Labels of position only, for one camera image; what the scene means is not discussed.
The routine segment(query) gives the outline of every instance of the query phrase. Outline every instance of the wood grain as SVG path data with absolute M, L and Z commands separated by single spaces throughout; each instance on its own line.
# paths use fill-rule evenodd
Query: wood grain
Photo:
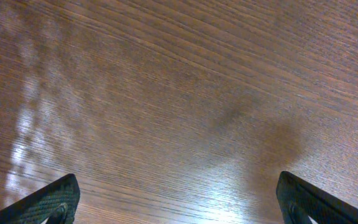
M 358 1 L 0 1 L 0 209 L 282 223 L 282 170 L 358 208 Z

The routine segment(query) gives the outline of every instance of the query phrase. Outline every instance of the glossy wood surface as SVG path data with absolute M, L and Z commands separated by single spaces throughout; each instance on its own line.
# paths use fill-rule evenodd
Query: glossy wood surface
M 282 223 L 282 170 L 358 208 L 358 1 L 0 1 L 0 209 Z

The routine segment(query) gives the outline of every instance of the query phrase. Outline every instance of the black object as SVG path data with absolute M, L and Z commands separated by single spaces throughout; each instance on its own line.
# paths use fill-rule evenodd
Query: black object
M 80 201 L 74 174 L 68 174 L 0 211 L 0 223 L 71 224 Z
M 358 209 L 283 171 L 276 189 L 285 224 L 357 223 Z

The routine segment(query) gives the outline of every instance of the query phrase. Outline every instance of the wooden surface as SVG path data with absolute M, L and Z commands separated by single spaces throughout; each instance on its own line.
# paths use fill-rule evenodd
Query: wooden surface
M 358 1 L 0 1 L 0 209 L 282 223 L 282 170 L 358 207 Z

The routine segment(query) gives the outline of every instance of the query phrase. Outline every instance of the dark wood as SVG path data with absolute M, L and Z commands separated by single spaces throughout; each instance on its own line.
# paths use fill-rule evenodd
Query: dark wood
M 358 1 L 0 1 L 0 209 L 282 223 L 282 170 L 358 208 Z

